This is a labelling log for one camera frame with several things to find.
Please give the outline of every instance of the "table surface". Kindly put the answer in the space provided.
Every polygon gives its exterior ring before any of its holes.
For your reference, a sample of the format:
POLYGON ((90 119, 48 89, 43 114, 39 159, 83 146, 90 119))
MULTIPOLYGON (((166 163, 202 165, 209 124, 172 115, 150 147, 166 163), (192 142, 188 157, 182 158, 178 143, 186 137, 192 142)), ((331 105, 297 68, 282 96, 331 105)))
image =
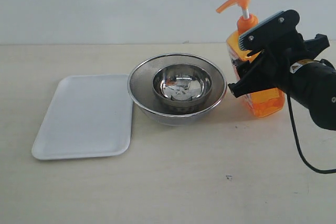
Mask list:
MULTIPOLYGON (((322 56, 336 62, 335 48, 322 56)), ((205 57, 235 81, 225 44, 0 46, 0 223, 334 223, 336 175, 303 164, 287 105, 256 119, 230 92, 186 127, 160 125, 135 106, 120 156, 32 157, 62 78, 129 73, 166 52, 205 57)), ((335 133, 293 109, 307 159, 336 167, 335 133)))

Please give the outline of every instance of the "pump dispenser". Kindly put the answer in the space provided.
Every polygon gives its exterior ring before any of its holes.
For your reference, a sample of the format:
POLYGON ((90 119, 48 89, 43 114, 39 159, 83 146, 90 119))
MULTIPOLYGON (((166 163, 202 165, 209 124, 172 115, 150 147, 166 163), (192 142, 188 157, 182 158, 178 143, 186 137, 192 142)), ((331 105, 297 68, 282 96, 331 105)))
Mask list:
MULTIPOLYGON (((237 80, 240 79, 236 69, 237 62, 247 60, 252 62, 257 57, 257 55, 247 56, 250 51, 242 51, 238 44, 239 35, 258 24, 258 18, 248 11, 249 2, 250 0, 228 0, 216 10, 218 13, 221 13, 228 7, 237 4, 241 7, 243 13, 237 22, 237 30, 226 40, 237 80)), ((285 103, 285 96, 281 90, 272 88, 247 94, 244 96, 244 100, 252 114, 261 118, 281 110, 285 103)))

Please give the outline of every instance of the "metal bowl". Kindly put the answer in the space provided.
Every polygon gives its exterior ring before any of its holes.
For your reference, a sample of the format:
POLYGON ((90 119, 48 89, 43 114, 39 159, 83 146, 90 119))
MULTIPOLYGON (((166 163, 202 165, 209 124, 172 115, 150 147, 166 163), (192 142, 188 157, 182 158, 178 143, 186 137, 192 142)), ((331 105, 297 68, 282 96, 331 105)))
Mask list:
POLYGON ((157 98, 176 114, 192 113, 206 101, 212 90, 210 75, 189 63, 172 64, 159 70, 153 78, 157 98))
POLYGON ((222 71, 212 62, 191 54, 163 54, 152 57, 136 66, 128 78, 128 92, 134 103, 149 118, 166 125, 185 125, 195 122, 222 101, 226 90, 227 81, 222 71), (160 70, 171 65, 198 66, 209 76, 211 91, 203 103, 192 111, 173 112, 153 92, 155 76, 160 70))

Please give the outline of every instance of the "bowl rim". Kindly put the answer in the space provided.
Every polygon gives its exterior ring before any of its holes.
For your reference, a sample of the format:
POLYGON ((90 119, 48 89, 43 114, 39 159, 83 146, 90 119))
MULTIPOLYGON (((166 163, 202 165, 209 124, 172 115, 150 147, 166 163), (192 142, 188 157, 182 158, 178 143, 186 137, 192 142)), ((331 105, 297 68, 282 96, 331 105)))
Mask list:
POLYGON ((129 77, 128 77, 128 80, 127 80, 127 90, 128 90, 128 93, 130 95, 130 97, 132 98, 133 102, 139 106, 140 108, 154 114, 154 115, 159 115, 159 116, 163 116, 165 118, 190 118, 190 117, 193 117, 193 116, 196 116, 196 115, 200 115, 200 114, 203 114, 207 111, 210 111, 212 110, 214 107, 216 107, 217 105, 220 104, 220 102, 223 100, 226 92, 227 92, 227 80, 226 80, 226 77, 223 73, 223 71, 216 65, 214 64, 213 62, 207 60, 206 58, 203 58, 201 56, 198 56, 198 55, 195 55, 195 54, 189 54, 189 53, 184 53, 184 52, 172 52, 172 53, 167 53, 167 54, 160 54, 160 55, 156 55, 156 56, 153 56, 151 58, 148 58, 147 60, 141 62, 140 64, 138 64, 137 66, 135 66, 132 71, 129 73, 129 77), (193 58, 197 58, 197 59, 200 59, 200 60, 203 60, 205 62, 207 62, 208 64, 212 65, 214 68, 216 68, 216 70, 220 73, 220 75, 222 76, 223 80, 224 80, 224 88, 223 88, 223 91, 219 97, 219 99, 217 101, 215 101, 211 106, 201 110, 201 111, 197 111, 197 112, 194 112, 194 113, 190 113, 190 114, 179 114, 179 115, 174 115, 174 114, 165 114, 165 113, 161 113, 161 112, 157 112, 157 111, 154 111, 154 110, 151 110, 149 108, 147 108, 146 106, 144 106, 143 104, 141 104, 133 95, 132 91, 131 91, 131 87, 130 87, 130 82, 131 82, 131 78, 133 76, 133 74, 135 73, 135 71, 137 71, 142 65, 146 64, 147 62, 151 61, 151 60, 154 60, 154 59, 157 59, 157 58, 161 58, 161 57, 165 57, 165 56, 188 56, 188 57, 193 57, 193 58))
MULTIPOLYGON (((157 76, 163 69, 168 68, 168 67, 171 67, 171 66, 174 66, 174 65, 189 65, 189 66, 192 66, 192 67, 197 67, 197 68, 201 69, 202 71, 204 71, 204 72, 206 73, 206 75, 208 76, 208 78, 210 79, 210 84, 211 84, 211 85, 210 85, 209 90, 207 90, 207 91, 203 94, 202 97, 206 97, 206 96, 208 96, 208 95, 212 92, 212 86, 213 86, 212 78, 211 78, 210 74, 209 74, 204 68, 202 68, 202 67, 200 67, 200 66, 198 66, 198 65, 195 65, 195 64, 191 64, 191 63, 173 63, 173 64, 167 65, 167 66, 165 66, 165 67, 159 69, 159 70, 153 75, 153 77, 152 77, 152 81, 151 81, 151 83, 152 83, 152 90, 154 91, 154 93, 155 93, 156 95, 162 97, 163 99, 167 99, 166 97, 161 96, 161 95, 156 91, 156 89, 155 89, 155 87, 154 87, 154 79, 155 79, 155 77, 156 77, 156 76, 157 76)), ((185 104, 185 103, 188 103, 188 102, 190 102, 190 101, 186 101, 186 102, 185 102, 185 101, 174 101, 174 103, 176 103, 176 104, 185 104)))

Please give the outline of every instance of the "orange pump head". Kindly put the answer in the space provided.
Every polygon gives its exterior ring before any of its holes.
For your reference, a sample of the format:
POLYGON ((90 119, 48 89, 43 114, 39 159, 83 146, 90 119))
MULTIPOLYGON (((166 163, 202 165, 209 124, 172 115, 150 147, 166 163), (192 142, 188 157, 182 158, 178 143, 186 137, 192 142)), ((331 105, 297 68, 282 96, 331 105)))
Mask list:
POLYGON ((255 15, 248 12, 249 2, 250 0, 228 0, 223 5, 221 5, 216 11, 218 13, 221 13, 226 8, 233 6, 235 4, 240 6, 243 15, 238 20, 237 27, 238 27, 238 33, 242 34, 258 24, 258 18, 255 15))

